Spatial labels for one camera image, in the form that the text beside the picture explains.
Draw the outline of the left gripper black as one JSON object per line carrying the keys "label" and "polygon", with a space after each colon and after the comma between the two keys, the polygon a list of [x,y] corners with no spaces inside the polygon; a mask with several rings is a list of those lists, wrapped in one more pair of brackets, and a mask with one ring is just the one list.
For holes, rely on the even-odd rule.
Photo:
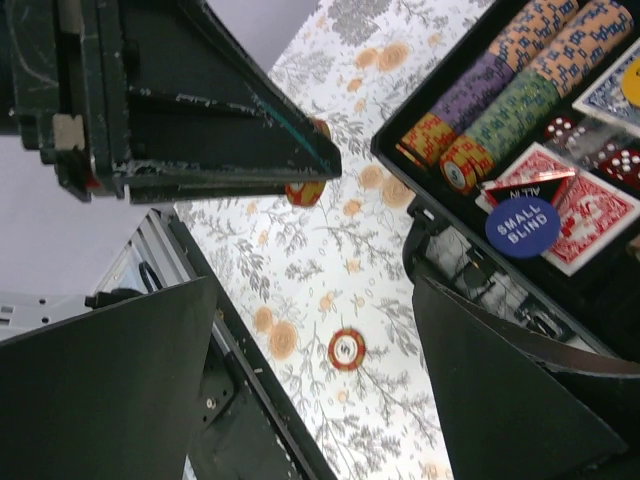
{"label": "left gripper black", "polygon": [[4,1],[9,119],[27,151],[82,202],[125,196],[130,159],[122,8],[117,1]]}

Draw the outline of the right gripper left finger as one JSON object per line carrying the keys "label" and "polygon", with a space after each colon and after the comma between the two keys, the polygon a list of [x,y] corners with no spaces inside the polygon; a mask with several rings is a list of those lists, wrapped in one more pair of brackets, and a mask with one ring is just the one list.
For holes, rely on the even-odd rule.
{"label": "right gripper left finger", "polygon": [[200,278],[4,341],[2,477],[180,478],[215,310]]}

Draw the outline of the orange red chip stack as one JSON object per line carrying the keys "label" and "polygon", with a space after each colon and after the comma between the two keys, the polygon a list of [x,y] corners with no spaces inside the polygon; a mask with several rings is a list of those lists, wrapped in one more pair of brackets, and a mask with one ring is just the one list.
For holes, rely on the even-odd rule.
{"label": "orange red chip stack", "polygon": [[289,183],[284,186],[288,201],[299,207],[313,207],[322,196],[326,181]]}

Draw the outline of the blue round blind button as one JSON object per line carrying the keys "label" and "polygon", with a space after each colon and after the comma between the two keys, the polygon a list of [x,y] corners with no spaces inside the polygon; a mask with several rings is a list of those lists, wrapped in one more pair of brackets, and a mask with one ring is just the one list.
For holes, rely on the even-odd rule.
{"label": "blue round blind button", "polygon": [[518,197],[496,206],[485,222],[489,243],[505,256],[539,256],[559,238],[561,220],[556,209],[538,197]]}

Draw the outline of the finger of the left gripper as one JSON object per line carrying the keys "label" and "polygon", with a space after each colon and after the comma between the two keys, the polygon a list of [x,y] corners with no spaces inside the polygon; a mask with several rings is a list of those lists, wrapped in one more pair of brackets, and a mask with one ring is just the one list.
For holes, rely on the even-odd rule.
{"label": "finger of the left gripper", "polygon": [[280,195],[338,178],[329,136],[265,74],[205,1],[121,5],[135,204]]}

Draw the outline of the red triangular all-in token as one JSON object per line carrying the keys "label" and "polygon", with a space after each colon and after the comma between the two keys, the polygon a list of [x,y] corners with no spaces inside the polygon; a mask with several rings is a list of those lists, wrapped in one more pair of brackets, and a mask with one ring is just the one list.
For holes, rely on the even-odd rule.
{"label": "red triangular all-in token", "polygon": [[549,171],[531,176],[514,175],[506,179],[487,181],[482,192],[491,206],[506,200],[524,197],[540,198],[558,207],[575,181],[572,170]]}

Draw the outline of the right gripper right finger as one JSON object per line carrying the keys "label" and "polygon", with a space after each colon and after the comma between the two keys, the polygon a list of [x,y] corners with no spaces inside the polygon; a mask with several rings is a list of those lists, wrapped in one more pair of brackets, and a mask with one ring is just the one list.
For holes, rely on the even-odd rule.
{"label": "right gripper right finger", "polygon": [[502,320],[420,275],[413,309],[458,479],[635,479],[639,367]]}

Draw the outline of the yellow round blind button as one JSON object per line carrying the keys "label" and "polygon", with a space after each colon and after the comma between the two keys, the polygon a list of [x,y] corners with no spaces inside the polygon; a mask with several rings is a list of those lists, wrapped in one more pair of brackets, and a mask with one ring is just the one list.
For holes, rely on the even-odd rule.
{"label": "yellow round blind button", "polygon": [[636,58],[625,70],[621,91],[630,105],[640,107],[640,58]]}

